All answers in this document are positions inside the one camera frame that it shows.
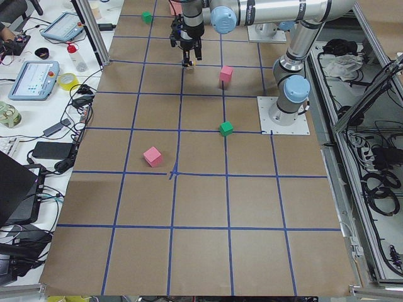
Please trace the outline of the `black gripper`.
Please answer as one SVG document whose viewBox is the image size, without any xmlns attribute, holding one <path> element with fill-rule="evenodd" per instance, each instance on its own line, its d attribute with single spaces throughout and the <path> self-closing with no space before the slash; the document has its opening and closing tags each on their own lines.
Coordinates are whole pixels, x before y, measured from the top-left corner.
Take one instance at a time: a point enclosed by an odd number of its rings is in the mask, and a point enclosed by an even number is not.
<svg viewBox="0 0 403 302">
<path fill-rule="evenodd" d="M 198 25 L 188 25 L 186 17 L 178 14 L 171 23 L 169 36 L 172 47 L 183 49 L 183 63 L 190 63 L 190 50 L 194 50 L 197 60 L 202 60 L 202 21 Z"/>
</svg>

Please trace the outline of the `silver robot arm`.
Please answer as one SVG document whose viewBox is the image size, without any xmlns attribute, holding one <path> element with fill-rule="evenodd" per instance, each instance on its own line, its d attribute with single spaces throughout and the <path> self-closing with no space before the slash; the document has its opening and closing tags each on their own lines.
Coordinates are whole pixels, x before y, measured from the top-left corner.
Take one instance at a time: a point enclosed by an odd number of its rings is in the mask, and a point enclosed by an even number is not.
<svg viewBox="0 0 403 302">
<path fill-rule="evenodd" d="M 303 78 L 305 60 L 325 22 L 340 18 L 353 1 L 180 1 L 181 12 L 171 23 L 172 47 L 183 52 L 183 66 L 191 66 L 190 51 L 202 59 L 205 25 L 226 35 L 238 26 L 255 42 L 275 42 L 279 32 L 293 31 L 287 51 L 273 67 L 279 98 L 273 111 L 280 118 L 296 116 L 310 92 Z"/>
<path fill-rule="evenodd" d="M 263 36 L 273 36 L 278 30 L 288 31 L 293 28 L 295 21 L 281 21 L 274 23 L 261 23 L 253 25 L 256 33 Z"/>
</svg>

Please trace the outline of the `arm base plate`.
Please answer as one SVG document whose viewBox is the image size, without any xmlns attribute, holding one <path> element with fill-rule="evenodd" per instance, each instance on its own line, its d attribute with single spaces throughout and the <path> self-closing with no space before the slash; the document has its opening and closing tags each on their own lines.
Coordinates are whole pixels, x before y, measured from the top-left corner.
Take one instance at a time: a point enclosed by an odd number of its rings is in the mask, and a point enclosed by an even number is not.
<svg viewBox="0 0 403 302">
<path fill-rule="evenodd" d="M 258 111 L 261 133 L 267 135 L 310 135 L 304 106 L 298 113 L 284 114 L 278 111 L 276 96 L 258 96 Z"/>
<path fill-rule="evenodd" d="M 276 23 L 264 23 L 247 27 L 249 42 L 253 43 L 281 43 L 285 44 L 285 32 L 280 30 Z"/>
</svg>

